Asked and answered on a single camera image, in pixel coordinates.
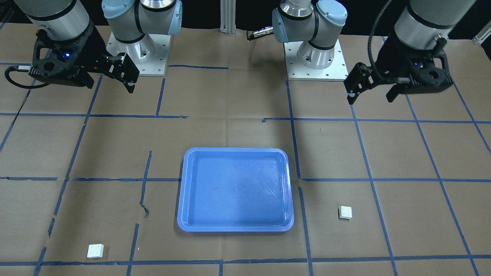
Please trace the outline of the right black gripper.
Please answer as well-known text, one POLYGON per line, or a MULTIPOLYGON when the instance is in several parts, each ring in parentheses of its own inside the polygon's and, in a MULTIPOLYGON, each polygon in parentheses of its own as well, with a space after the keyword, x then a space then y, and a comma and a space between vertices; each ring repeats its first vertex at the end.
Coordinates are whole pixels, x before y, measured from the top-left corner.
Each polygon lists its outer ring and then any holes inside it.
POLYGON ((94 79, 90 73, 98 73, 121 82, 128 93, 134 92, 140 70, 127 53, 111 56, 92 21, 70 40, 55 41, 48 37, 47 30, 41 27, 36 32, 30 77, 46 84, 91 89, 94 79))

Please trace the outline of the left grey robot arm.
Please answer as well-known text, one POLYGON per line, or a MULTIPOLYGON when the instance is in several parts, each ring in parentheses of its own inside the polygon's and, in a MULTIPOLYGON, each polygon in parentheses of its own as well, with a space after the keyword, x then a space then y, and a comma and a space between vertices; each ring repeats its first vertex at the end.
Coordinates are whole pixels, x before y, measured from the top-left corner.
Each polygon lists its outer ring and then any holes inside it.
MULTIPOLYGON (((454 82, 444 47, 448 35, 474 5, 473 0, 411 0, 374 60, 372 40, 390 1, 377 15, 367 43, 370 65, 362 62, 344 80, 349 104, 366 90, 391 85, 388 102, 399 95, 439 93, 454 82)), ((329 66, 347 10, 335 0, 283 0, 272 12, 272 29, 280 43, 301 42, 301 63, 312 69, 329 66)))

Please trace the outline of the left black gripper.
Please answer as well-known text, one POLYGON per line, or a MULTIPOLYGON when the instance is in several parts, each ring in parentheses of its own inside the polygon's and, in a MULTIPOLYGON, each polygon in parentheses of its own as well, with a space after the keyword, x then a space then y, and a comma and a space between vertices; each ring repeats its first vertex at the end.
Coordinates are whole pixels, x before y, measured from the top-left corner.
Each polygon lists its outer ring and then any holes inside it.
MULTIPOLYGON (((437 35, 433 41, 433 49, 414 49, 395 33, 388 36, 376 61, 379 73, 393 84, 386 94, 388 102, 393 102, 399 95, 440 93, 453 86, 444 52, 447 39, 437 35)), ((377 81, 372 66, 356 63, 343 82, 348 103, 354 104, 361 93, 376 87, 377 81)))

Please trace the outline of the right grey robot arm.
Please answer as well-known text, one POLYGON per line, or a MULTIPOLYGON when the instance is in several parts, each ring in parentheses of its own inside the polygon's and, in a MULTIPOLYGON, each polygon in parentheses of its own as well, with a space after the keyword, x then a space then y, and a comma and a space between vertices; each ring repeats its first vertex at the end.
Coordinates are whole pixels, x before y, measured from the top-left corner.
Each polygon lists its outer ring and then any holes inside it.
POLYGON ((14 65, 5 78, 22 89, 51 84, 94 86, 91 73, 121 82, 129 93, 142 72, 137 67, 158 58, 152 36, 180 32, 180 0, 103 0, 101 7, 116 40, 116 53, 107 50, 79 0, 16 0, 38 27, 31 65, 14 65))

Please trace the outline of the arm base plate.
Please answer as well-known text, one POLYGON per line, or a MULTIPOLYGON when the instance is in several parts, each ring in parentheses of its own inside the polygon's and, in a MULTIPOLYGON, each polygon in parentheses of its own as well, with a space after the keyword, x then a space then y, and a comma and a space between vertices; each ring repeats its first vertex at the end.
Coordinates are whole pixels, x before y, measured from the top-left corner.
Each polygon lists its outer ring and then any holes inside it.
POLYGON ((342 82, 348 76, 339 40, 328 50, 316 49, 308 42, 283 45, 288 80, 342 82))
POLYGON ((140 70, 140 76, 165 77, 172 38, 169 35, 146 34, 136 43, 124 44, 111 33, 107 50, 114 56, 120 52, 128 54, 140 70))

